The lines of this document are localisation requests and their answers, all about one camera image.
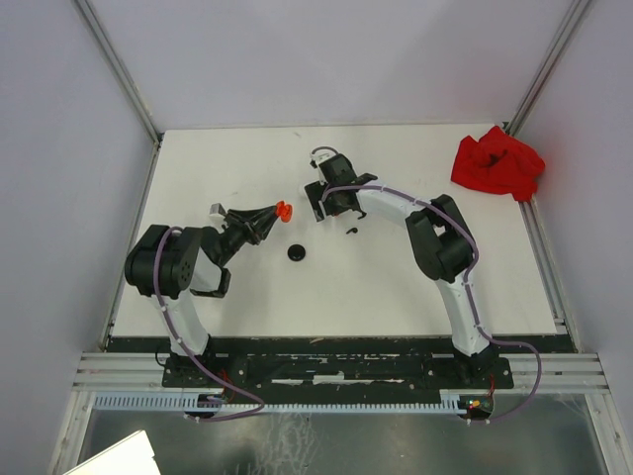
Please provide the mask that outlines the orange earbud charging case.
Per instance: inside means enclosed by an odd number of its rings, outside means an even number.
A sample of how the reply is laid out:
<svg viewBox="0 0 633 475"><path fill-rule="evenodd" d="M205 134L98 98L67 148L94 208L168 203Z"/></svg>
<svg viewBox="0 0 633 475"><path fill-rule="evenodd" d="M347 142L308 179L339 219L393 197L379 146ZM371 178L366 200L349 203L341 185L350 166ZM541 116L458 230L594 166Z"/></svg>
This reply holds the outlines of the orange earbud charging case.
<svg viewBox="0 0 633 475"><path fill-rule="evenodd" d="M293 216L293 206L285 201L279 201L276 204L275 214L282 223L289 223Z"/></svg>

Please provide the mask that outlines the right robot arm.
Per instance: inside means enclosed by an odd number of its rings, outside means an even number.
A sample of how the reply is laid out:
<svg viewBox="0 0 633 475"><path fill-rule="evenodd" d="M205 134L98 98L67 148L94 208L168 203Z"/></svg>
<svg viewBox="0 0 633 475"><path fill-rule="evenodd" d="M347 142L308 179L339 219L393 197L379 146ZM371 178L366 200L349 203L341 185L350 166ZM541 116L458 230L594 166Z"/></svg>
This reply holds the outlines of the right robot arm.
<svg viewBox="0 0 633 475"><path fill-rule="evenodd" d="M479 251L453 198L414 198L371 173L357 174L345 155L328 147L315 149L310 165L318 180L306 185L305 192L317 221L353 211L406 230L417 267L435 282L446 309L455 378L467 387L481 384L490 375L491 344L482 334L471 282Z"/></svg>

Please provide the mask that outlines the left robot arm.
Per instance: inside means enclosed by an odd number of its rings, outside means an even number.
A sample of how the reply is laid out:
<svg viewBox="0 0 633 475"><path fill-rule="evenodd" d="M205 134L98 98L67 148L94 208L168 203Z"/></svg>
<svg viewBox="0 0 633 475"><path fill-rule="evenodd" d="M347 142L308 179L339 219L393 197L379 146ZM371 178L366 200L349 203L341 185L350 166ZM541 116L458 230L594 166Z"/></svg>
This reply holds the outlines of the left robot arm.
<svg viewBox="0 0 633 475"><path fill-rule="evenodd" d="M219 363L208 355L211 337L193 298L223 298L231 280L227 264L245 245L261 244L275 223L289 222L292 213L293 207L284 201L254 210L227 210L216 203L210 209L210 226L152 225L128 254L127 283L150 299L162 315L171 352L191 355L184 372L196 385L213 383Z"/></svg>

